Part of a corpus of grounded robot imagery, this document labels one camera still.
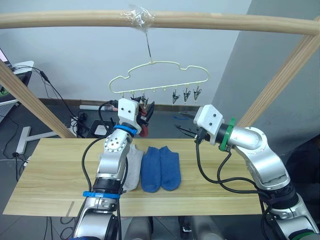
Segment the wooden bar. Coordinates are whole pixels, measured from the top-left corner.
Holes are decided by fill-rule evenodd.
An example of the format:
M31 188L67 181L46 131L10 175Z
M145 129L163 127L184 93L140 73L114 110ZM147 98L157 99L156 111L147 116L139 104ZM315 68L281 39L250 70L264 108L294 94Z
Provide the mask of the wooden bar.
M303 36L272 80L240 119L237 126L251 126L297 75L319 46L320 34Z
M75 138L72 132L27 88L26 85L0 60L0 84L4 86L40 121L61 138Z
M34 27L131 27L128 10L70 10L0 14L0 29ZM154 11L152 28L219 29L303 35L320 33L320 23L288 17L206 12Z

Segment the blue cable tie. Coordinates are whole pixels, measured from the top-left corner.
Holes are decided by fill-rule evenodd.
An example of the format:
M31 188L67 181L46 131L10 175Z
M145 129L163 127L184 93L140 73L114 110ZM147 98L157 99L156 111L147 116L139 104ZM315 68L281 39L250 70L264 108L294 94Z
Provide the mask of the blue cable tie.
M94 198L108 198L108 199L119 199L120 198L120 194L100 193L100 192L91 192L91 191L84 191L82 196L94 197Z
M128 131L129 133L131 133L131 134L133 134L133 135L136 135L136 134L137 134L137 131L138 131L138 130L136 130L136 129L132 129L132 128L128 127L128 126L123 126L123 125L115 125L113 128L114 128L114 129L123 129L123 130L126 130L126 131Z

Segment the white pipe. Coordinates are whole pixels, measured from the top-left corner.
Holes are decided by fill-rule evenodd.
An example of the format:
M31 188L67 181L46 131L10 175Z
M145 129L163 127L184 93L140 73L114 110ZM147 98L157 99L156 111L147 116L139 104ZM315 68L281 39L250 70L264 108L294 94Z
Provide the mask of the white pipe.
M80 105L79 108L81 110L99 110L99 106L96 105ZM101 111L111 111L111 112L116 112L118 109L115 108L114 106L103 106L101 108Z

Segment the wooden board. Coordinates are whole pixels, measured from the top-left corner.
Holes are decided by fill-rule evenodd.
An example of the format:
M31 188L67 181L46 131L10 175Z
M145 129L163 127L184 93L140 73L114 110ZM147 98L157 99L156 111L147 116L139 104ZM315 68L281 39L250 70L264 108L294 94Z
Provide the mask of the wooden board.
M81 158L92 139L43 138L36 147L30 163L24 170L4 210L7 215L76 216L84 200L82 192L88 189L81 169ZM146 151L148 146L168 146L179 153L181 184L174 191L160 188L156 193L144 192L140 185L120 198L122 216L177 216L177 215L246 215L261 212L256 194L228 192L218 184L207 182L197 167L193 139L134 140L137 148ZM88 152L86 168L94 181L98 156L103 152L103 141ZM219 164L225 152L208 143L200 145L202 167L216 179ZM233 151L225 164L222 178L247 177L251 179L241 156ZM253 187L243 181L227 186L249 190Z

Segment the clothespin clip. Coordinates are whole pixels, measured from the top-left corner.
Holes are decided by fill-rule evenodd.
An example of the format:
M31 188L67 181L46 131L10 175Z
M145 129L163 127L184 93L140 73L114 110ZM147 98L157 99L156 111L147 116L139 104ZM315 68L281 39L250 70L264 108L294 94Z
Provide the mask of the clothespin clip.
M175 102L180 98L180 95L177 95L177 89L174 90L172 94L172 104L175 104Z
M194 97L194 101L196 102L200 93L201 93L202 89L199 89L199 85L196 88L196 90L193 89L193 97Z
M186 103L186 102L187 102L187 100L188 100L188 98L189 98L190 94L191 94L191 91L190 91L190 90L188 91L188 88L186 87L186 88L185 88L185 92L183 92L184 103Z

